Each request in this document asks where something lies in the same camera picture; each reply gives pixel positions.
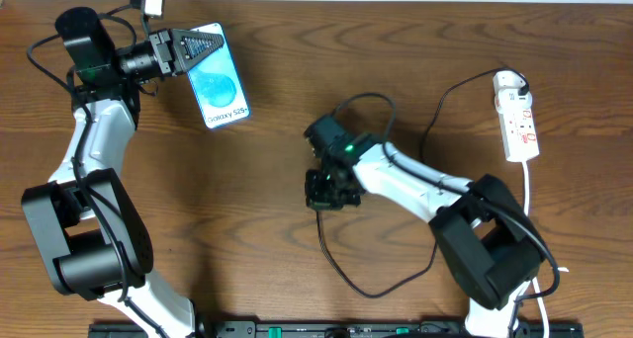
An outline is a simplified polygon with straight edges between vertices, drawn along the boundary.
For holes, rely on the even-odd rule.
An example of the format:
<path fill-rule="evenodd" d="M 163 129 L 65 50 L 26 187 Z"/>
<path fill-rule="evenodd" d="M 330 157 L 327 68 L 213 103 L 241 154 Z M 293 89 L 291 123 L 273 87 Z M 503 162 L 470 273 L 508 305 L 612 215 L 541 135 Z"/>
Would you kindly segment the blue Samsung Galaxy smartphone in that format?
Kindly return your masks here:
<path fill-rule="evenodd" d="M 224 43 L 187 73 L 206 127 L 222 127 L 248 118 L 249 105 L 222 25 L 208 24 L 195 31 L 219 35 Z"/>

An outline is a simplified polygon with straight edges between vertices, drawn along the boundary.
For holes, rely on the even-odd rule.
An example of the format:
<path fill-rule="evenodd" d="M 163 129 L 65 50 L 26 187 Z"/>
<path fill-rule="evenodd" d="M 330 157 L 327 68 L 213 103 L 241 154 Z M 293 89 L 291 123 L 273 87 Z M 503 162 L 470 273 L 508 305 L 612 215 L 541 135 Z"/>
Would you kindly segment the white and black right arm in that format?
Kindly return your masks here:
<path fill-rule="evenodd" d="M 365 194 L 386 198 L 429 225 L 455 282 L 470 298 L 465 328 L 508 337 L 516 300 L 544 260 L 542 245 L 507 186 L 449 176 L 372 134 L 354 135 L 332 116 L 304 136 L 319 162 L 306 174 L 306 203 L 316 213 L 357 207 Z"/>

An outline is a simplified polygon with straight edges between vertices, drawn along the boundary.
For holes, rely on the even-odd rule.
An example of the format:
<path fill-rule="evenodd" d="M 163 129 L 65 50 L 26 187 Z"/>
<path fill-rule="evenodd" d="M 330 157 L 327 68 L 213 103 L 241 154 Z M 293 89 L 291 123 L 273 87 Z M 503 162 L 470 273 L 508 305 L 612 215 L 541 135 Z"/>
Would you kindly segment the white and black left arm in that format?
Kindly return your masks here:
<path fill-rule="evenodd" d="M 75 129 L 46 183 L 21 205 L 53 287 L 109 305 L 149 337 L 213 337 L 215 327 L 155 270 L 152 243 L 120 178 L 138 126 L 139 98 L 153 79 L 190 71 L 223 47 L 218 34 L 163 29 L 116 47 L 115 13 L 63 12 L 55 35 L 72 66 L 60 80 Z"/>

